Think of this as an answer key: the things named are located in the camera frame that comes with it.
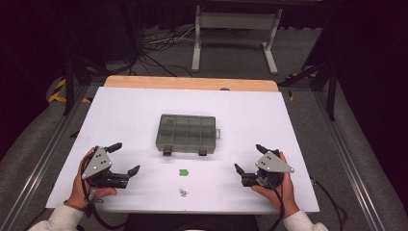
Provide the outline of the grey metal stand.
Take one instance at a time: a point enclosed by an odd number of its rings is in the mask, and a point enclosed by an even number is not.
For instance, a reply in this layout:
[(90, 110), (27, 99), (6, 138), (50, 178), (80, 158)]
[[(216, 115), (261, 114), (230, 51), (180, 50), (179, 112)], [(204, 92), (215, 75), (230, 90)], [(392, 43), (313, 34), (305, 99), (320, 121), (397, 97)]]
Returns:
[(278, 73), (271, 47), (282, 16), (282, 9), (275, 13), (208, 13), (199, 5), (195, 7), (194, 21), (194, 47), (191, 61), (191, 71), (198, 72), (201, 57), (201, 29), (243, 29), (243, 30), (264, 30), (269, 31), (269, 37), (262, 43), (269, 72), (272, 75)]

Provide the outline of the wooden table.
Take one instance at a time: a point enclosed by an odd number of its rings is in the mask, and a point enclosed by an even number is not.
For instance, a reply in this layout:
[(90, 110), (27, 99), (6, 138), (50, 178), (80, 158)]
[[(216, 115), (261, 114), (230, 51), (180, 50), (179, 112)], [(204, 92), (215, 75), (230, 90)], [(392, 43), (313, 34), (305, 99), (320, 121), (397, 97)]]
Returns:
[(271, 80), (216, 79), (192, 77), (109, 76), (104, 84), (111, 88), (175, 89), (175, 90), (231, 90), (278, 92)]

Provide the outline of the black metal stand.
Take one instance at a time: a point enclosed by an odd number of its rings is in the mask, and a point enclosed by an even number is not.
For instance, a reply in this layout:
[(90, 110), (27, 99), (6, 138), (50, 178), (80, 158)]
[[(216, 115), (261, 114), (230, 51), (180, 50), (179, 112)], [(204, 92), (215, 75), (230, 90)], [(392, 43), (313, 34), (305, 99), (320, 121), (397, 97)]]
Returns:
[(292, 84), (305, 79), (309, 76), (315, 75), (310, 82), (312, 91), (322, 91), (325, 85), (328, 85), (328, 92), (326, 98), (326, 112), (329, 118), (334, 121), (334, 106), (336, 97), (336, 88), (338, 80), (338, 70), (335, 62), (324, 62), (317, 65), (310, 66), (297, 74), (290, 74), (283, 82), (277, 84), (278, 87), (289, 87)]

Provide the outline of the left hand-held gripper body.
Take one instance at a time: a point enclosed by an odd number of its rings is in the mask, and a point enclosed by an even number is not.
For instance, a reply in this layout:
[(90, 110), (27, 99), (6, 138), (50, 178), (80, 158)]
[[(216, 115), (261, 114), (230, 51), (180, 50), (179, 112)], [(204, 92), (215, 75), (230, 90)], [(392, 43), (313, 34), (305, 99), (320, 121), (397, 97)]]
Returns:
[(110, 171), (113, 165), (106, 147), (97, 146), (90, 160), (82, 171), (82, 179), (95, 188), (118, 188), (125, 189), (129, 180), (127, 174), (113, 173)]

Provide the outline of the grey plastic compartment box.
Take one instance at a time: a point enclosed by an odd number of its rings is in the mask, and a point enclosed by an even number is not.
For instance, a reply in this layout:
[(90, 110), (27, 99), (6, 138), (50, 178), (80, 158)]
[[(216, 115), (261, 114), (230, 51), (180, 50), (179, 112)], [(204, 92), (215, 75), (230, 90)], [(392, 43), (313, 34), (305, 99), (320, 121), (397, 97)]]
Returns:
[(213, 154), (217, 147), (217, 127), (214, 116), (161, 115), (156, 147), (164, 156), (173, 152)]

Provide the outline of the aluminium floor rail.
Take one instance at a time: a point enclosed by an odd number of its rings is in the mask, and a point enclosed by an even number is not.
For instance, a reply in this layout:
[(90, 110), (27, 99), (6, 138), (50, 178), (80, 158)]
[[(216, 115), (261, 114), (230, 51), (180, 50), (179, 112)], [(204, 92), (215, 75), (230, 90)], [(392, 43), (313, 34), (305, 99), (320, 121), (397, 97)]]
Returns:
[(89, 86), (81, 86), (74, 93), (72, 106), (67, 113), (63, 115), (59, 121), (56, 130), (52, 133), (51, 139), (46, 145), (44, 151), (39, 156), (39, 160), (36, 163), (34, 169), (30, 172), (28, 179), (26, 180), (21, 193), (18, 195), (17, 200), (10, 209), (5, 221), (0, 226), (0, 231), (13, 231), (17, 226), (24, 212), (26, 211), (30, 201), (32, 200), (36, 190), (48, 169), (57, 149), (60, 146), (61, 139), (66, 130), (66, 127), (70, 123), (70, 120), (75, 115), (78, 107), (81, 105), (83, 98), (85, 97)]
[(314, 91), (313, 96), (318, 104), (319, 110), (321, 111), (323, 118), (328, 126), (328, 129), (337, 145), (339, 150), (339, 156), (344, 166), (344, 171), (347, 178), (351, 184), (351, 187), (356, 195), (356, 198), (363, 210), (366, 220), (369, 224), (371, 231), (386, 231), (385, 226), (378, 215), (375, 206), (372, 203), (370, 195), (368, 193), (366, 184), (363, 182), (358, 168), (355, 166), (349, 150), (346, 147), (344, 139), (340, 133), (340, 130), (335, 121), (333, 121), (329, 114), (326, 112), (325, 99), (321, 92)]

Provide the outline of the yellow black hazard tape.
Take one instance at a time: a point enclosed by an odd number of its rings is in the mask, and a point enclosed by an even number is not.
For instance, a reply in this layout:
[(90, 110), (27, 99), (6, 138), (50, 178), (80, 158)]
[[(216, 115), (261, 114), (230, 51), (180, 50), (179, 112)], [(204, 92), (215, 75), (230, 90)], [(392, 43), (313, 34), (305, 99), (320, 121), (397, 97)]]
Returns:
[(54, 91), (51, 93), (50, 97), (48, 98), (49, 102), (57, 101), (57, 102), (66, 102), (66, 98), (64, 96), (60, 96), (60, 92), (63, 89), (66, 83), (65, 79), (61, 79), (57, 86), (54, 88)]

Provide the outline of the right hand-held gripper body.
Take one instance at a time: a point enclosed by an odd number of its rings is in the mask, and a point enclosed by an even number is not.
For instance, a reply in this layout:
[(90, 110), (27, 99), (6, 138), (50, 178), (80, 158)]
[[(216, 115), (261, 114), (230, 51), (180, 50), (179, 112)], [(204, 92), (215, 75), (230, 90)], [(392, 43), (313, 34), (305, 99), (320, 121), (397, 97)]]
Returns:
[(294, 173), (294, 169), (280, 158), (279, 150), (266, 150), (255, 163), (255, 173), (241, 170), (241, 182), (244, 187), (259, 185), (264, 188), (276, 188), (281, 185), (286, 173)]

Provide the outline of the person's dark lap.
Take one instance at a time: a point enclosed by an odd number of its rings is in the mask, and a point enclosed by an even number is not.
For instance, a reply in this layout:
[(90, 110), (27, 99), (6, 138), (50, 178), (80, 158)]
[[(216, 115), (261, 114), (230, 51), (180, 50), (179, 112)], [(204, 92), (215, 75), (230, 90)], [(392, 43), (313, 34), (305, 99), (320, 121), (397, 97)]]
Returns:
[(249, 215), (131, 214), (123, 231), (259, 231)]

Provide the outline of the white board sheet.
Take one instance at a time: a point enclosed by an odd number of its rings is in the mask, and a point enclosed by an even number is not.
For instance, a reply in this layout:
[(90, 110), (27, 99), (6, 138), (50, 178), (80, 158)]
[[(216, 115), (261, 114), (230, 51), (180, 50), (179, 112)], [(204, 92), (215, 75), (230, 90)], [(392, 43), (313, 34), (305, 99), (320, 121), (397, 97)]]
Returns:
[[(213, 154), (164, 156), (156, 147), (163, 114), (214, 116), (220, 131)], [(140, 166), (126, 189), (98, 203), (115, 213), (271, 214), (268, 201), (246, 188), (236, 172), (256, 171), (256, 144), (282, 151), (294, 169), (297, 205), (315, 213), (319, 205), (288, 111), (279, 92), (101, 88), (51, 192), (47, 207), (68, 198), (84, 155), (94, 146), (121, 142), (112, 153), (114, 172)], [(180, 176), (187, 169), (188, 176)], [(179, 189), (188, 192), (184, 197)]]

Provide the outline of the person's left hand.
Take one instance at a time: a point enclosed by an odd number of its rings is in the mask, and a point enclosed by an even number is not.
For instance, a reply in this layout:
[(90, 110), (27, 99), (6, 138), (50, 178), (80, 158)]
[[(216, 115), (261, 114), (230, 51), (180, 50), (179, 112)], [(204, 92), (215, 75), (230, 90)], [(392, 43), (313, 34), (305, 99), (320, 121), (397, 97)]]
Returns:
[[(117, 190), (115, 188), (96, 188), (92, 189), (92, 191), (94, 192), (94, 197), (96, 199), (101, 199), (108, 195), (117, 195)], [(65, 204), (79, 211), (85, 211), (88, 207), (86, 196), (83, 190), (82, 173), (80, 167), (78, 167), (78, 173), (74, 178), (71, 194)]]

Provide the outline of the black tripod stand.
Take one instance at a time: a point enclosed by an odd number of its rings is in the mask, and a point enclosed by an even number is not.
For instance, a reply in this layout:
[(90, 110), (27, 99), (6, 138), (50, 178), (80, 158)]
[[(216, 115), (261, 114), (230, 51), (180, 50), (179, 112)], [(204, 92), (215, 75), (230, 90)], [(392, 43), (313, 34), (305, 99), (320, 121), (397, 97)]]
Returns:
[(65, 110), (64, 115), (67, 116), (74, 107), (76, 100), (74, 99), (74, 79), (77, 79), (81, 86), (89, 86), (92, 82), (92, 77), (98, 79), (118, 74), (125, 70), (130, 70), (136, 63), (137, 56), (132, 54), (123, 67), (108, 69), (102, 64), (79, 55), (77, 52), (69, 52), (64, 68), (65, 78)]

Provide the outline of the person's right hand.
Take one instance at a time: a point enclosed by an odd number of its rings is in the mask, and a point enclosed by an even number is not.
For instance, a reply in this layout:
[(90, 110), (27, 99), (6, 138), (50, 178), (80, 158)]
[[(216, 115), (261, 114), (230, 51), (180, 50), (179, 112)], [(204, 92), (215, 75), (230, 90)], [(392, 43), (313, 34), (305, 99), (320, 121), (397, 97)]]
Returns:
[(289, 173), (284, 174), (282, 184), (276, 188), (279, 196), (273, 190), (265, 189), (258, 185), (252, 186), (251, 190), (265, 197), (271, 206), (278, 211), (281, 211), (281, 206), (284, 206), (283, 218), (287, 218), (299, 211), (299, 207), (295, 202), (293, 182)]

